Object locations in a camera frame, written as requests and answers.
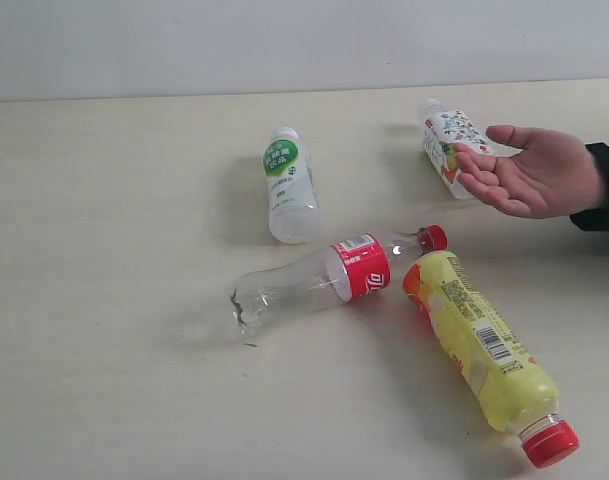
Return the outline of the person's open right hand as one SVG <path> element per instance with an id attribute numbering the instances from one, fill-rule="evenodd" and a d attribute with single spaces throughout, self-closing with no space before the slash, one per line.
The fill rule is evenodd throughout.
<path id="1" fill-rule="evenodd" d="M 601 193 L 593 157 L 578 138 L 548 129 L 496 125 L 486 130 L 511 156 L 454 146 L 459 181 L 475 198 L 510 216 L 544 219 L 590 208 Z"/>

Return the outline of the black jacket sleeve forearm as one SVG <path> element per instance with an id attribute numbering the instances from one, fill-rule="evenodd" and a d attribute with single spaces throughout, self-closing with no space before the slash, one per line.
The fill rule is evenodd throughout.
<path id="1" fill-rule="evenodd" d="M 609 145 L 592 143 L 586 145 L 591 153 L 600 178 L 601 193 L 593 206 L 572 214 L 570 220 L 580 230 L 609 232 Z"/>

